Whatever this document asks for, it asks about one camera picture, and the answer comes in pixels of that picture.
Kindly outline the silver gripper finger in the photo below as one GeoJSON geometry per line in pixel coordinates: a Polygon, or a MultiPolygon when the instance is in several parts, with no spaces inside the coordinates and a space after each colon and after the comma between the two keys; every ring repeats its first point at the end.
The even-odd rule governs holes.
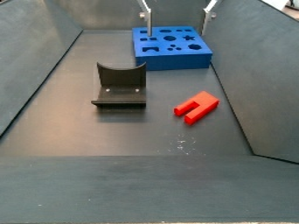
{"type": "Polygon", "coordinates": [[[152,36],[152,10],[146,5],[145,0],[135,0],[137,4],[141,8],[141,12],[138,13],[138,17],[145,21],[146,23],[146,35],[152,36]]]}
{"type": "Polygon", "coordinates": [[[208,22],[210,21],[212,10],[216,7],[217,2],[218,2],[218,0],[209,0],[206,7],[202,9],[204,18],[202,18],[202,24],[201,24],[201,30],[200,30],[201,36],[204,36],[204,34],[205,34],[208,22]]]}

